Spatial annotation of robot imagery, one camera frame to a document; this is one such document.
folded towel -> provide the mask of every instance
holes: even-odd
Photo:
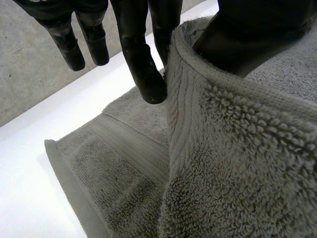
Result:
[[[47,153],[89,238],[316,237],[317,26],[246,79],[173,34],[165,104],[133,88]]]

concrete floor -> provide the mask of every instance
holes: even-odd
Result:
[[[204,0],[184,0],[182,12]],[[68,68],[55,43],[12,0],[0,1],[0,126],[16,118],[96,66],[73,15],[73,29],[86,61],[80,72]],[[104,18],[110,57],[121,51],[111,5]],[[148,15],[147,35],[152,32]]]

white table surface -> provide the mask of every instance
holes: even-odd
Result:
[[[207,0],[182,21],[213,15]],[[158,68],[153,35],[146,37]],[[84,238],[47,158],[44,140],[59,140],[134,86],[122,52],[0,128],[0,237]]]

gray concrete surface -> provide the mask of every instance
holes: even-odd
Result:
[[[204,0],[184,0],[183,12]],[[152,32],[150,14],[147,34]],[[11,121],[96,67],[73,15],[73,29],[86,61],[80,72],[68,68],[55,43],[12,0],[0,1],[0,126]],[[110,56],[121,51],[111,5],[104,18]]]

terry cloth texture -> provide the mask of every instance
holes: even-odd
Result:
[[[46,141],[89,238],[317,237],[317,26],[242,79],[191,49],[209,20],[174,31],[164,105]]]

